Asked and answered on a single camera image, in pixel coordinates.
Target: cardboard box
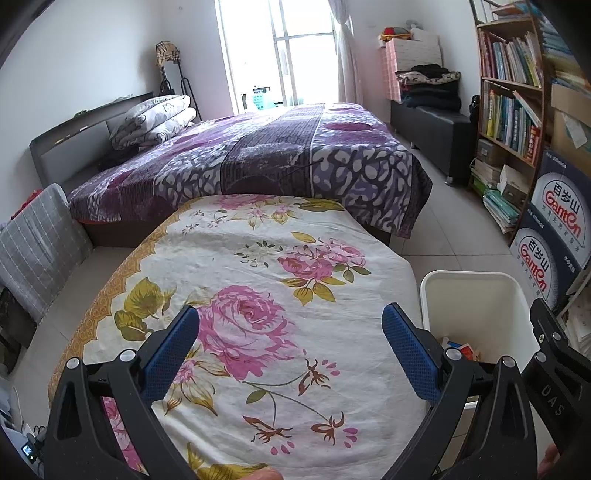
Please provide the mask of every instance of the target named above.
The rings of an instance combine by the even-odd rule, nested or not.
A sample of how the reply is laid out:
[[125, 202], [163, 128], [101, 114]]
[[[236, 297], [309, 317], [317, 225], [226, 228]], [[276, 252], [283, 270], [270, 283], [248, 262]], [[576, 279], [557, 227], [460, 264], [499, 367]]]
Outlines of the cardboard box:
[[546, 149], [531, 203], [585, 268], [591, 258], [591, 179]]
[[581, 269], [556, 231], [531, 203], [523, 214], [511, 253], [525, 271], [535, 295], [555, 312], [560, 310]]
[[509, 165], [503, 167], [497, 187], [501, 196], [518, 209], [521, 208], [529, 190], [527, 179]]
[[[556, 109], [552, 150], [591, 177], [591, 99], [573, 89], [553, 84], [552, 106]], [[578, 145], [581, 137], [586, 138], [586, 142], [577, 148], [573, 134]]]
[[482, 160], [493, 166], [504, 165], [507, 161], [508, 152], [501, 147], [495, 145], [493, 142], [481, 138], [478, 141], [478, 148], [476, 150], [476, 158]]

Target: purple bedspread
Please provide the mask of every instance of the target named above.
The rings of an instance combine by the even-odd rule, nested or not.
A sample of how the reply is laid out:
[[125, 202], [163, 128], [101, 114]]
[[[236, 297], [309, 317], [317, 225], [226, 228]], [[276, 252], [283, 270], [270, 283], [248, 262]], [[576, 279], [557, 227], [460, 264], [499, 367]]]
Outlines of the purple bedspread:
[[83, 223], [165, 218], [202, 196], [336, 199], [363, 225], [408, 238], [431, 192], [418, 160], [359, 105], [303, 105], [195, 125], [70, 194]]

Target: floral bedsheet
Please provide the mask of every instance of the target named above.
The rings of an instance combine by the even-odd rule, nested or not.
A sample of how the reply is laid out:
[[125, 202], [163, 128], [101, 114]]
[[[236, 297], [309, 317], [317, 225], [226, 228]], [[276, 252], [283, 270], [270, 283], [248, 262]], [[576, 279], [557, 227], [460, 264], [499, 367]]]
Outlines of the floral bedsheet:
[[[138, 349], [184, 304], [198, 340], [152, 408], [202, 480], [272, 465], [287, 480], [380, 478], [424, 416], [381, 329], [396, 301], [421, 326], [410, 265], [331, 200], [267, 195], [188, 202], [99, 293], [49, 385]], [[113, 399], [119, 445], [143, 471]]]

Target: black bench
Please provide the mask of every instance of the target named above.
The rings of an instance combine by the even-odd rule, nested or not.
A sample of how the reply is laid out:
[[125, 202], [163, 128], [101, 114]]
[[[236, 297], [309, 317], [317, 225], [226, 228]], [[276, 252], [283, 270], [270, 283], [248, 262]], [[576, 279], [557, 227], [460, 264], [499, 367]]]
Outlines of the black bench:
[[476, 127], [465, 115], [391, 102], [392, 127], [431, 160], [447, 184], [466, 184], [476, 148]]

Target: gray checkered cushion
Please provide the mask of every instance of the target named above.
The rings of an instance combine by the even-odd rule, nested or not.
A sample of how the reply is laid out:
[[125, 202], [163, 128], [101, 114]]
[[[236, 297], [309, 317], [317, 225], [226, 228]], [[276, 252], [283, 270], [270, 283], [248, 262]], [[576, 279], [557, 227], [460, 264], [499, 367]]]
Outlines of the gray checkered cushion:
[[0, 232], [0, 284], [38, 323], [91, 252], [63, 190], [49, 185]]

